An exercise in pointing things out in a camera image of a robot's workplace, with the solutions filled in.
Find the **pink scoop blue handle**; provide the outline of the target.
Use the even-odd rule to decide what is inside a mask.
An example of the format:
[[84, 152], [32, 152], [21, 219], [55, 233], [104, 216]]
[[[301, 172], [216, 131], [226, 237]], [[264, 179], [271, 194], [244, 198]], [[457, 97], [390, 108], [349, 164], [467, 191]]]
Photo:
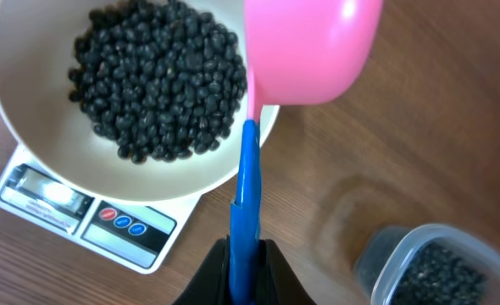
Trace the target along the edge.
[[317, 105], [360, 75], [382, 0], [246, 0], [247, 117], [231, 204], [229, 292], [254, 302], [262, 176], [259, 121], [265, 106]]

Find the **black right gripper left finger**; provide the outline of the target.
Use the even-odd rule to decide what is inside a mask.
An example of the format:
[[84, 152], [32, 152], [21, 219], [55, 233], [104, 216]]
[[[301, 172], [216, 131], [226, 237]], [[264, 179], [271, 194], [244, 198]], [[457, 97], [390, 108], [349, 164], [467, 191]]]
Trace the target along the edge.
[[229, 237], [218, 239], [202, 261], [174, 305], [226, 305], [230, 303], [228, 287]]

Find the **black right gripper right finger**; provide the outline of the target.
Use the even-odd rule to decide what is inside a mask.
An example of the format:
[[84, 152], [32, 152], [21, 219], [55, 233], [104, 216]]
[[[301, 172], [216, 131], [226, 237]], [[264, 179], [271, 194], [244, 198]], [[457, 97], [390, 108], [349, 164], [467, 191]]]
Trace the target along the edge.
[[315, 305], [278, 245], [260, 240], [256, 274], [257, 305]]

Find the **cream white bowl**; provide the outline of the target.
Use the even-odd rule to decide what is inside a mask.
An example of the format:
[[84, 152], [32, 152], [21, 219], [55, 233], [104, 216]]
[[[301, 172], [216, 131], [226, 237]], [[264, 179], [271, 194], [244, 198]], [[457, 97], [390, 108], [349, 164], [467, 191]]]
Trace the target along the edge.
[[199, 196], [238, 170], [247, 110], [234, 115], [230, 135], [212, 152], [171, 163], [134, 164], [68, 99], [74, 39], [88, 14], [110, 0], [0, 1], [0, 114], [35, 160], [75, 189], [118, 202], [158, 202]]

